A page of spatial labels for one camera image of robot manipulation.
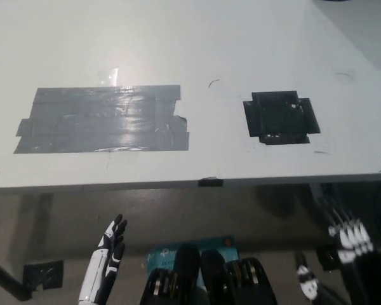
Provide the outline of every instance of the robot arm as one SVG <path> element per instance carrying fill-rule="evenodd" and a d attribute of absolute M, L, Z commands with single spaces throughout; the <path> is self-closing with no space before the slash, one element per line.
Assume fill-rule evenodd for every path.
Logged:
<path fill-rule="evenodd" d="M 79 305 L 105 305 L 124 254 L 127 220 L 119 214 L 104 232 L 84 276 Z"/>

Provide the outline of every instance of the white table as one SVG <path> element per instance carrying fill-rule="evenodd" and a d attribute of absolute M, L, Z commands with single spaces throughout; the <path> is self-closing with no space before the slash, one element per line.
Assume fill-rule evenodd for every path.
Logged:
<path fill-rule="evenodd" d="M 189 150 L 13 154 L 37 88 L 180 85 Z M 214 79 L 220 79 L 208 85 Z M 252 92 L 309 97 L 310 144 L 250 138 Z M 380 180 L 381 0 L 0 1 L 0 192 Z"/>

